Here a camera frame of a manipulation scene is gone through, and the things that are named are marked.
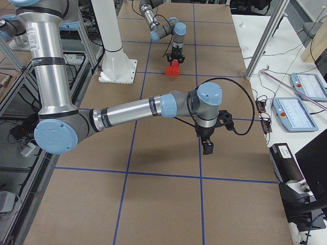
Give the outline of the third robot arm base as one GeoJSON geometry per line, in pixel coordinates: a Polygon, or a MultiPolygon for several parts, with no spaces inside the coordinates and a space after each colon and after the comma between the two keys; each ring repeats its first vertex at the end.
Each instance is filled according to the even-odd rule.
{"type": "Polygon", "coordinates": [[[1,38],[5,42],[14,39],[20,47],[29,46],[26,27],[15,14],[1,16],[1,38]]]}

